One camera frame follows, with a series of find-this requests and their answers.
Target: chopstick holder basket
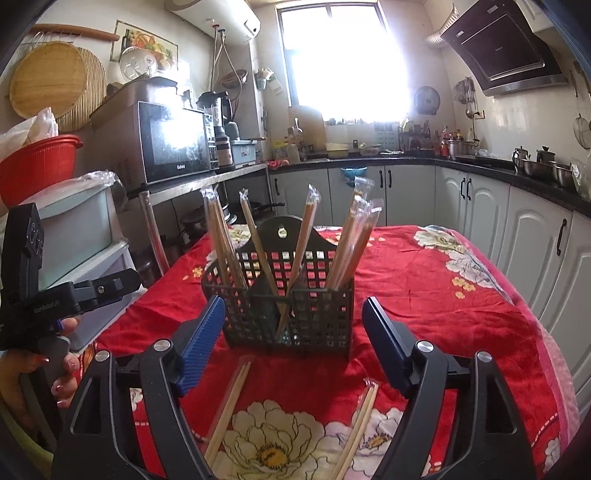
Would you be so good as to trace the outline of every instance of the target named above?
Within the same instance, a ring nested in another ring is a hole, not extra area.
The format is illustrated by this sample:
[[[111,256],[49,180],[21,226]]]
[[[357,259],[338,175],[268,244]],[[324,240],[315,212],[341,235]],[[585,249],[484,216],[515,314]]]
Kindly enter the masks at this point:
[[[324,288],[336,246],[312,230],[300,275],[285,296],[302,221],[295,216],[269,218],[257,227],[280,297],[271,294],[256,248],[249,240],[236,250],[248,288],[224,286],[217,260],[205,271],[202,289],[209,299],[221,296],[226,303],[223,332],[230,346],[280,351],[337,353],[349,356],[354,287]],[[288,304],[286,328],[277,335],[278,304]]]

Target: cutting board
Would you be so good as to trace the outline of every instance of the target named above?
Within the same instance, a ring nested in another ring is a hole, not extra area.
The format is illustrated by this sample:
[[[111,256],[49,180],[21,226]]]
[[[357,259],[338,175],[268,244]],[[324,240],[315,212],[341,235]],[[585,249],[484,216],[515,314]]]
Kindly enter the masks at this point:
[[[21,60],[9,95],[14,111],[23,118],[46,107],[58,118],[72,110],[85,88],[86,67],[80,51],[69,43],[49,42]]]
[[[288,115],[291,126],[294,125],[294,118],[298,119],[306,145],[314,145],[315,151],[326,150],[326,130],[322,113],[319,110],[311,106],[291,106],[288,108]]]

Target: red basket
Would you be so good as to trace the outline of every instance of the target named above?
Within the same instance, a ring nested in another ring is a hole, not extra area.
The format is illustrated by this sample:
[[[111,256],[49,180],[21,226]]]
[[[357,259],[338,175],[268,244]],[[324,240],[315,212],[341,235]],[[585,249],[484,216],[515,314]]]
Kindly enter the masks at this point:
[[[0,197],[6,207],[72,178],[76,149],[81,146],[75,135],[58,135],[27,145],[0,161]]]

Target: cabinet handle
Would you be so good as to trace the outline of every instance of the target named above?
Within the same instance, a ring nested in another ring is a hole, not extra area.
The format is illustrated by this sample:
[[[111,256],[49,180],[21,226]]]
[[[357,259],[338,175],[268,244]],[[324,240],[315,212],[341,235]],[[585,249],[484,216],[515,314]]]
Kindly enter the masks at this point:
[[[562,250],[560,249],[560,242],[562,241],[562,230],[566,226],[566,218],[563,218],[562,225],[560,226],[560,232],[558,233],[558,242],[556,242],[556,255],[560,256]]]

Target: plastic bag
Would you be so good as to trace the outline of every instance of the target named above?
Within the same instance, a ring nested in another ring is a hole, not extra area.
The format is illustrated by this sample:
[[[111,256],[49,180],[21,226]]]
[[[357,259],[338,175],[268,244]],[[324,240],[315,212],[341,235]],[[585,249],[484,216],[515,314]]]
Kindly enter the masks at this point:
[[[36,116],[0,135],[0,160],[4,160],[25,145],[56,137],[58,134],[56,117],[51,108],[44,108]]]
[[[573,172],[574,185],[577,188],[579,195],[587,201],[591,202],[591,153],[587,160],[574,160],[571,162],[571,171]]]

